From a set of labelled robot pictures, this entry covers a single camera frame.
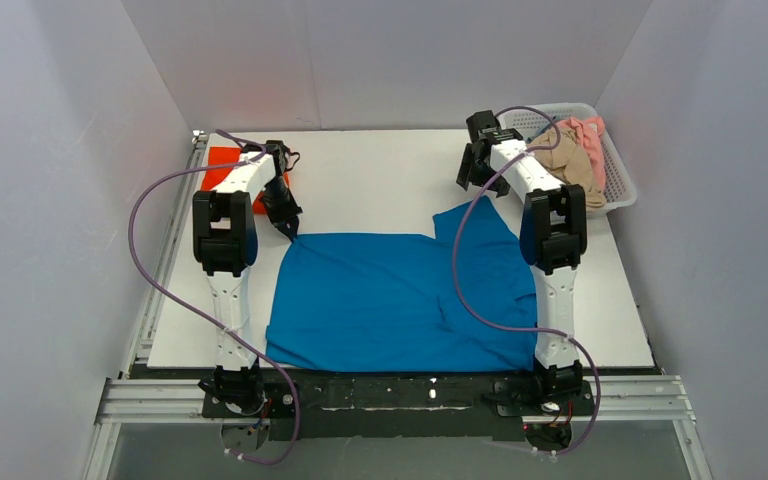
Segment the blue t shirt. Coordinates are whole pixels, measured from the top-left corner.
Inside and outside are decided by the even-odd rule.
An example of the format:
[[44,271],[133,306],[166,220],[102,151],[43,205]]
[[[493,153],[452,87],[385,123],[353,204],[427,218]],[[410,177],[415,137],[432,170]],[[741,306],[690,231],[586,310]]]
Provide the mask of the blue t shirt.
[[488,199],[421,234],[305,234],[277,277],[266,353],[340,373],[532,370],[536,295]]

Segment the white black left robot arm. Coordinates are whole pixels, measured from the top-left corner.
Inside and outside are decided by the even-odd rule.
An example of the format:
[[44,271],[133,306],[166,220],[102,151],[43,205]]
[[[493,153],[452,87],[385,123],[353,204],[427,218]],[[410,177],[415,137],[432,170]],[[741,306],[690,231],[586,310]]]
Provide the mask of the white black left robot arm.
[[285,175],[286,153],[237,156],[240,164],[212,182],[206,175],[192,199],[195,260],[206,274],[215,318],[222,324],[212,376],[202,383],[216,401],[236,413],[252,415],[266,403],[258,374],[258,357],[237,338],[252,333],[248,304],[251,267],[258,255],[254,203],[260,200],[271,224],[293,241],[298,235],[301,207]]

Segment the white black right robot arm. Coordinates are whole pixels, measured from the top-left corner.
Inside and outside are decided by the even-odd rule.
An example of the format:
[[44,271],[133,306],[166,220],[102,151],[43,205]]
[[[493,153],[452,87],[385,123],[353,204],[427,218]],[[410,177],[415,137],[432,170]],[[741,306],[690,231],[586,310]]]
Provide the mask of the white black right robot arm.
[[583,190],[550,174],[522,140],[466,144],[456,182],[462,188],[515,192],[523,202],[520,251],[536,292],[534,367],[526,379],[500,388],[495,397],[510,409],[562,406],[584,387],[573,343],[574,283],[587,248]]

